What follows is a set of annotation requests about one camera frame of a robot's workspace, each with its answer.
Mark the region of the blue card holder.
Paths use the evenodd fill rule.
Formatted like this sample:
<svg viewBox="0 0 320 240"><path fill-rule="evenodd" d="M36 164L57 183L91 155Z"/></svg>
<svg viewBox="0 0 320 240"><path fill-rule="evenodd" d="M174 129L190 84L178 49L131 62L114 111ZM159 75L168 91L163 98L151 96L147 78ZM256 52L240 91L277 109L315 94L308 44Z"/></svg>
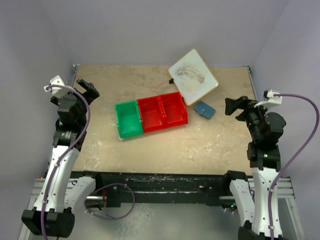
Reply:
<svg viewBox="0 0 320 240"><path fill-rule="evenodd" d="M206 119L210 119L214 113L216 112L216 110L211 107L210 105L206 104L203 101L198 101L193 109L202 117L206 118Z"/></svg>

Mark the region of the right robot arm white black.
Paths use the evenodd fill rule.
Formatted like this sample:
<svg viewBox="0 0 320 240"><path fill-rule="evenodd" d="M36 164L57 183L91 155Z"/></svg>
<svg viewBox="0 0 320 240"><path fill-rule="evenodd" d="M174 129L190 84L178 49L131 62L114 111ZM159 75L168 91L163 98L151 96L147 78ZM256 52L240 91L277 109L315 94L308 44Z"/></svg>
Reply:
<svg viewBox="0 0 320 240"><path fill-rule="evenodd" d="M268 112L269 107L269 101L258 102L246 96L225 99L225 115L241 110L236 120L246 123L252 138L248 143L247 158L254 190L250 190L247 176L242 172L228 171L228 180L222 183L223 192L235 199L240 217L240 240L284 238L278 206L277 182L281 171L278 141L287 123L278 113Z"/></svg>

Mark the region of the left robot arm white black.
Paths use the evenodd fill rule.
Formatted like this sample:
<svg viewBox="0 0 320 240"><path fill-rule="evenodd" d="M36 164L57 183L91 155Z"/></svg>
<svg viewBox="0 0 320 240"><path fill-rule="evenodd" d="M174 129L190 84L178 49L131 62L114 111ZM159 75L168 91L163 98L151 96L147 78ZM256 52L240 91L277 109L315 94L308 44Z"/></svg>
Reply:
<svg viewBox="0 0 320 240"><path fill-rule="evenodd" d="M58 109L52 152L42 189L30 210L24 210L21 220L35 236L68 238L75 225L75 213L86 197L103 191L101 181L82 176L68 191L73 166L80 154L91 118L89 105L100 94L92 83L83 79L77 83L83 93L66 85L55 76L44 87L51 93L51 103Z"/></svg>

